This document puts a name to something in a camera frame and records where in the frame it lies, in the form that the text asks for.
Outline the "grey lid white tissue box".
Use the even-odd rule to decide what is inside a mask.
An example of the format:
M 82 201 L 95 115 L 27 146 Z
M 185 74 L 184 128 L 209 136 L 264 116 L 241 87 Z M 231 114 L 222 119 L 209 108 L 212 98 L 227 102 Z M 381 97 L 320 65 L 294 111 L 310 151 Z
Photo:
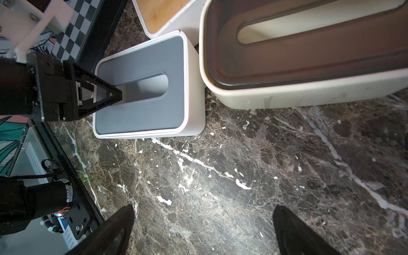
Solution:
M 122 91 L 119 102 L 93 114 L 97 138 L 168 138 L 203 132 L 205 83 L 198 52 L 182 31 L 103 58 L 95 74 Z

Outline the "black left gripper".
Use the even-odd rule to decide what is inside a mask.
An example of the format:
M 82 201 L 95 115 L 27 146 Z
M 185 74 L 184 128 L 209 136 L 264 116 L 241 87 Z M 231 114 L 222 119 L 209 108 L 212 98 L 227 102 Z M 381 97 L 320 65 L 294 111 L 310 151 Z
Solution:
M 29 53 L 25 117 L 40 122 L 83 119 L 122 100 L 122 91 L 73 61 Z

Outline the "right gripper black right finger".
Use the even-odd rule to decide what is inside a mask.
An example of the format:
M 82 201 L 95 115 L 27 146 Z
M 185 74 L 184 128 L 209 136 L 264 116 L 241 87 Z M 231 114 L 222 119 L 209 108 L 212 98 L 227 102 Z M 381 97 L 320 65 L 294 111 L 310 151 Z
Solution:
M 282 255 L 338 255 L 329 243 L 287 207 L 277 205 L 273 224 Z

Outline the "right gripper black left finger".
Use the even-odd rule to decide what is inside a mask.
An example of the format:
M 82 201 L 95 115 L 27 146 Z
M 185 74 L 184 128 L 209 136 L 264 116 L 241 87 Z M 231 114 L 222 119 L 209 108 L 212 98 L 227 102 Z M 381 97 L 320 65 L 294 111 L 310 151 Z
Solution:
M 135 223 L 131 204 L 122 207 L 95 232 L 74 249 L 69 255 L 125 255 Z

